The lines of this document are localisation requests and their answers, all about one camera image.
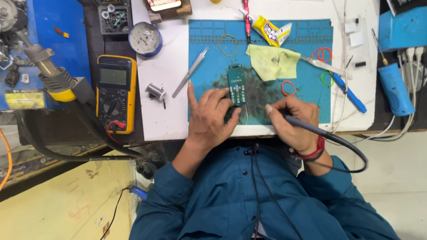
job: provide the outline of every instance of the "man's left hand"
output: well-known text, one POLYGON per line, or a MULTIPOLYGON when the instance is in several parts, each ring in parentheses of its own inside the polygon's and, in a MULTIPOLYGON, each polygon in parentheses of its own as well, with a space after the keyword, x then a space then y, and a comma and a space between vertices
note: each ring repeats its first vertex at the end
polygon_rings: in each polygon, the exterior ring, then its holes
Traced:
POLYGON ((224 124, 225 114, 233 106, 229 98, 223 98, 228 93, 228 88, 210 89, 197 102, 194 85, 191 81, 188 82, 188 105, 191 113, 187 144, 207 154, 231 136, 239 122, 241 109, 236 108, 231 119, 224 124))

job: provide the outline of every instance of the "finger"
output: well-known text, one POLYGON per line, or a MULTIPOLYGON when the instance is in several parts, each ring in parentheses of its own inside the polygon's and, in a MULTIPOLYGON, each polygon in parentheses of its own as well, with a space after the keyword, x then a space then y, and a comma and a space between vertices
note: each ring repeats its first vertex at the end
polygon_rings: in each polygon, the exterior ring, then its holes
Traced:
POLYGON ((217 90, 218 89, 209 89, 205 93, 203 93, 202 96, 200 97, 199 104, 202 105, 202 106, 205 106, 206 103, 208 102, 211 94, 214 93, 217 90))
POLYGON ((213 92, 211 94, 211 96, 209 97, 209 100, 206 104, 207 107, 209 108, 213 108, 216 109, 216 107, 218 106, 219 101, 227 94, 229 93, 230 89, 229 88, 223 88, 223 89, 219 89, 216 90, 215 92, 213 92))
POLYGON ((242 111, 241 108, 236 108, 231 116, 231 118, 227 121, 227 124, 224 124, 224 132, 227 135, 227 138, 233 134, 234 129, 239 123, 239 114, 242 111))
POLYGON ((233 106, 233 102, 229 98, 223 98, 219 101, 218 106, 216 106, 216 109, 225 116, 227 113, 227 110, 233 106))
POLYGON ((293 108, 298 108, 304 106, 305 102, 299 100, 296 97, 284 97, 277 101, 276 103, 272 104, 272 107, 275 109, 282 109, 282 108, 288 108, 289 110, 292 110, 293 108))
POLYGON ((194 85, 191 83, 191 80, 188 80, 187 96, 190 110, 195 109, 197 107, 197 99, 194 95, 194 85))
POLYGON ((279 110, 275 109, 273 106, 266 105, 267 116, 270 118, 271 123, 273 124, 274 129, 277 134, 283 134, 282 132, 277 132, 279 129, 281 131, 292 131, 293 126, 288 123, 279 110))

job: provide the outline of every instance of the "yellow glue tube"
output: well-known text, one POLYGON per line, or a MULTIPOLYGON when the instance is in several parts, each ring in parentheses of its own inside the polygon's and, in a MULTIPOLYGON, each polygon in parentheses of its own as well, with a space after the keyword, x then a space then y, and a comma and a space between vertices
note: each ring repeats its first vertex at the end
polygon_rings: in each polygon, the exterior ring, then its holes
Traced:
MULTIPOLYGON (((240 8, 239 11, 244 16, 248 14, 248 12, 243 8, 240 8)), ((255 31, 259 33, 271 46, 280 47, 291 33, 292 23, 288 23, 285 26, 278 28, 263 16, 255 18, 249 14, 249 18, 252 20, 252 28, 255 29, 255 31)))

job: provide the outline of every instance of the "orange rubber band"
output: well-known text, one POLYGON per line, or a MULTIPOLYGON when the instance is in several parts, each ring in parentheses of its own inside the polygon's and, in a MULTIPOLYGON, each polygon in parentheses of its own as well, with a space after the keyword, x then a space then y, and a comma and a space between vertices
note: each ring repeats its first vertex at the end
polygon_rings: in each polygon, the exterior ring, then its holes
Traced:
POLYGON ((331 51, 331 49, 329 48, 329 47, 318 47, 318 48, 316 48, 316 50, 314 50, 313 51, 313 53, 311 54, 311 58, 312 59, 314 59, 313 58, 313 54, 316 52, 318 50, 318 52, 317 52, 317 58, 319 59, 319 61, 321 61, 321 62, 329 62, 330 60, 332 60, 332 51, 331 51), (329 51, 329 53, 330 53, 330 58, 327 60, 327 61, 324 61, 323 60, 323 58, 324 58, 324 56, 325 56, 325 53, 324 53, 324 49, 326 49, 326 50, 328 50, 329 51))
POLYGON ((291 81, 284 81, 284 82, 282 83, 282 93, 283 93, 285 96, 289 96, 289 95, 288 95, 288 94, 286 94, 286 93, 285 93, 285 91, 283 90, 283 84, 284 84, 284 83, 286 83, 286 82, 288 82, 288 83, 292 84, 292 86, 294 87, 294 93, 293 93, 291 96, 295 95, 295 94, 296 94, 296 88, 295 88, 295 85, 294 85, 291 81))

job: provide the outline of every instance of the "yellow multimeter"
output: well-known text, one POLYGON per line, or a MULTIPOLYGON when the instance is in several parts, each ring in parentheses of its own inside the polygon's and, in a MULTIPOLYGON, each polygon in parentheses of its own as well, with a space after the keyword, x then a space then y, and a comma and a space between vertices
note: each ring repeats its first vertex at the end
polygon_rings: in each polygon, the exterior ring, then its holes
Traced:
POLYGON ((132 58, 98 57, 97 117, 105 127, 113 121, 125 123, 123 128, 116 126, 117 134, 129 134, 134 130, 136 69, 136 61, 132 58))

